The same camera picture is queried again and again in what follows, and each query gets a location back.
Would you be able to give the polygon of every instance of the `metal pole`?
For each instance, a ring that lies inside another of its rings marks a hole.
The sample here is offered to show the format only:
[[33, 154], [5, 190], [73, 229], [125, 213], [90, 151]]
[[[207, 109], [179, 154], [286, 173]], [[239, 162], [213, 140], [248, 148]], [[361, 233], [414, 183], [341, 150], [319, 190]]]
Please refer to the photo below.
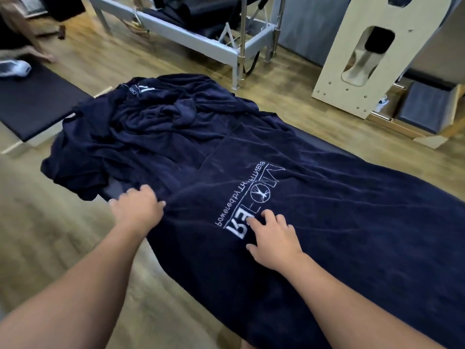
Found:
[[246, 23], [247, 0], [241, 0], [242, 10], [240, 15], [240, 55], [239, 55], [239, 81], [244, 80], [244, 65], [246, 63]]
[[273, 32], [273, 56], [276, 55], [276, 50], [278, 49], [278, 40], [281, 34], [281, 23], [283, 21], [283, 13], [284, 13], [284, 6], [286, 5], [286, 0], [281, 0], [281, 4], [279, 5], [279, 15], [278, 15], [278, 24]]

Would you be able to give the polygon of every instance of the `gray padded step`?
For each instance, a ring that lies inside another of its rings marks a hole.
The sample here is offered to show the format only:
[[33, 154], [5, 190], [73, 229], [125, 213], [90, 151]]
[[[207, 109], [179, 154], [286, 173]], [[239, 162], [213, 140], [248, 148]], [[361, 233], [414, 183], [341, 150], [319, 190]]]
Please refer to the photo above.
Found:
[[414, 82], [396, 119], [437, 134], [442, 128], [450, 91]]

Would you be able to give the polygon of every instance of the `hand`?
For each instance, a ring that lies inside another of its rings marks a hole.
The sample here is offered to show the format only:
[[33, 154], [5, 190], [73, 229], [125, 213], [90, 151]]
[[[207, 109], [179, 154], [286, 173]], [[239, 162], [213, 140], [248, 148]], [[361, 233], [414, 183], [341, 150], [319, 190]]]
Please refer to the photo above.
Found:
[[165, 201], [158, 202], [157, 196], [148, 185], [142, 185], [140, 191], [130, 188], [119, 199], [108, 201], [116, 220], [116, 225], [131, 232], [137, 232], [142, 238], [160, 223], [163, 217]]
[[269, 209], [264, 210], [261, 215], [265, 218], [266, 225], [255, 218], [247, 218], [247, 224], [257, 238], [257, 246], [247, 244], [247, 250], [259, 264], [283, 273], [292, 266], [295, 258], [303, 254], [299, 239], [294, 227], [287, 225], [283, 215], [278, 214], [275, 217]]

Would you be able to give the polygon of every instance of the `person's left hand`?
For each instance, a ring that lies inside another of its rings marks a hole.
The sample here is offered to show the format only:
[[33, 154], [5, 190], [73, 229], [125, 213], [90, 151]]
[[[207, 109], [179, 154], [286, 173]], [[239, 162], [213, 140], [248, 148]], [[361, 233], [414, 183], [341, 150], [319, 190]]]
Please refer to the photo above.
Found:
[[119, 199], [111, 199], [108, 203], [116, 226], [137, 232], [142, 238], [160, 223], [166, 205], [165, 201], [158, 202], [157, 196], [148, 185], [142, 185], [140, 191], [130, 188]]

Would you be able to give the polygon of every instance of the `finger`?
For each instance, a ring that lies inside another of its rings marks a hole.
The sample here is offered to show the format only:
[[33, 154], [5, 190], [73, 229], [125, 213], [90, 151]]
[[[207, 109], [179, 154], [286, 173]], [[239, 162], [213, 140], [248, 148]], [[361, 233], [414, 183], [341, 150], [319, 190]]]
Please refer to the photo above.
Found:
[[276, 216], [276, 221], [278, 222], [279, 225], [281, 225], [283, 228], [287, 228], [287, 223], [286, 223], [286, 218], [282, 214], [278, 214]]
[[266, 223], [276, 223], [276, 217], [274, 216], [273, 211], [270, 211], [269, 209], [265, 209], [262, 212], [262, 217], [264, 217]]
[[151, 188], [150, 186], [148, 186], [148, 185], [142, 185], [142, 186], [140, 187], [140, 190], [141, 190], [143, 193], [145, 193], [145, 194], [147, 194], [147, 195], [149, 195], [149, 196], [153, 196], [153, 197], [155, 197], [155, 199], [157, 199], [157, 196], [155, 195], [154, 191], [152, 190], [152, 188]]
[[247, 251], [250, 252], [250, 254], [252, 255], [253, 259], [254, 260], [257, 260], [257, 256], [258, 256], [258, 248], [253, 245], [253, 244], [247, 244], [246, 245], [246, 249]]
[[263, 226], [262, 223], [260, 223], [257, 219], [253, 218], [253, 217], [248, 217], [246, 219], [246, 223], [250, 226], [250, 228], [253, 230], [253, 232], [255, 233], [260, 227]]

